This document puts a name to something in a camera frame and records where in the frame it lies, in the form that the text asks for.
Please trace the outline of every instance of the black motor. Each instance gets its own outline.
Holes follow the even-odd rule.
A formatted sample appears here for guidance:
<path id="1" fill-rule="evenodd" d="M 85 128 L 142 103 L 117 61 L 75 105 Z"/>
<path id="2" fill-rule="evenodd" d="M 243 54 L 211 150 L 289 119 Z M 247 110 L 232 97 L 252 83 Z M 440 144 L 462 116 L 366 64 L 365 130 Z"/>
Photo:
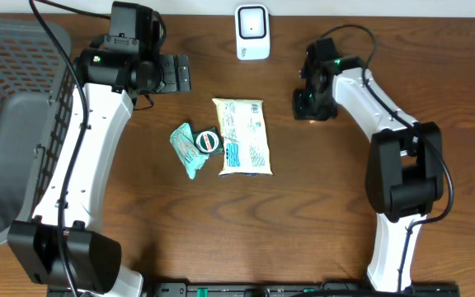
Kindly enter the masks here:
<path id="1" fill-rule="evenodd" d="M 126 90 L 134 103 L 139 95 L 189 92 L 188 57 L 159 55 L 165 39 L 166 27 L 158 12 L 114 2 L 109 35 L 98 36 L 80 54 L 78 79 L 82 85 L 98 83 L 110 85 L 113 92 Z"/>
<path id="2" fill-rule="evenodd" d="M 305 89 L 294 90 L 293 111 L 296 120 L 328 120 L 336 118 L 333 78 L 343 70 L 362 67 L 357 56 L 341 57 L 331 38 L 319 39 L 307 48 L 307 58 L 300 71 Z"/>

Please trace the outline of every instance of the snack package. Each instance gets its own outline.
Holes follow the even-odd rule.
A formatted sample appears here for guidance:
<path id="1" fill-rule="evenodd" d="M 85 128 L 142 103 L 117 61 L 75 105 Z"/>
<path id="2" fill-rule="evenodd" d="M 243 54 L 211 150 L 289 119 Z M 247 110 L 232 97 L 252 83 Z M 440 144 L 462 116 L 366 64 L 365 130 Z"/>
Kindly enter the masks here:
<path id="1" fill-rule="evenodd" d="M 212 101 L 217 108 L 225 153 L 223 171 L 219 175 L 272 175 L 263 101 L 218 98 Z"/>
<path id="2" fill-rule="evenodd" d="M 172 136 L 170 136 L 170 143 L 185 166 L 188 177 L 194 179 L 195 171 L 205 165 L 209 155 L 201 153 L 195 146 L 190 125 L 184 123 L 173 131 Z"/>

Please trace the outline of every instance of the white wall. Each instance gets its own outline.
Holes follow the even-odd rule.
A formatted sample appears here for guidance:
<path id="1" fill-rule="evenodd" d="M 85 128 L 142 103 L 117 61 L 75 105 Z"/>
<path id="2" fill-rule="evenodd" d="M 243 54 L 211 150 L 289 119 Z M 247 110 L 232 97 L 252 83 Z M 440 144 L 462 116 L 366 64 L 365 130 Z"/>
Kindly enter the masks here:
<path id="1" fill-rule="evenodd" d="M 110 13 L 113 0 L 52 0 L 78 9 Z M 256 0 L 125 0 L 162 14 L 232 15 L 235 7 Z M 475 0 L 258 0 L 271 15 L 475 17 Z M 62 12 L 38 3 L 41 12 Z M 0 12 L 30 12 L 26 0 L 0 0 Z"/>

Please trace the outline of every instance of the teal package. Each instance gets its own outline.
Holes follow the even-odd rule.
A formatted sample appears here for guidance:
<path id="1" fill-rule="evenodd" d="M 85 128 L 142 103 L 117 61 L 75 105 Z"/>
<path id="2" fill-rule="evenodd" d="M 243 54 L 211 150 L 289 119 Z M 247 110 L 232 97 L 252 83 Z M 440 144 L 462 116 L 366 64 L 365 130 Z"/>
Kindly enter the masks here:
<path id="1" fill-rule="evenodd" d="M 191 134 L 190 125 L 184 123 L 170 136 L 170 143 L 177 152 L 177 156 L 186 168 L 188 177 L 194 179 L 195 171 L 205 165 L 209 155 L 202 153 L 194 144 L 194 138 Z"/>

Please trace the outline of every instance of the black base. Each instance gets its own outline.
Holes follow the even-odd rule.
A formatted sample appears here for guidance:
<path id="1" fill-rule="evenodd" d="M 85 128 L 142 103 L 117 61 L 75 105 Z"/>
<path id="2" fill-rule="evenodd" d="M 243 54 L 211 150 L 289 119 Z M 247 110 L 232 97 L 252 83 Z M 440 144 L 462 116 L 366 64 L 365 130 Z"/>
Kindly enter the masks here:
<path id="1" fill-rule="evenodd" d="M 257 284 L 257 285 L 187 285 L 184 283 L 157 283 L 148 287 L 148 296 L 153 297 L 292 297 L 306 292 L 320 292 L 327 290 L 357 291 L 357 296 L 364 296 L 368 292 L 375 296 L 374 291 L 368 288 L 365 282 L 352 280 L 332 280 L 321 284 Z M 457 285 L 412 285 L 403 294 L 418 297 L 459 297 Z M 56 290 L 49 287 L 48 297 L 73 297 L 67 290 Z"/>

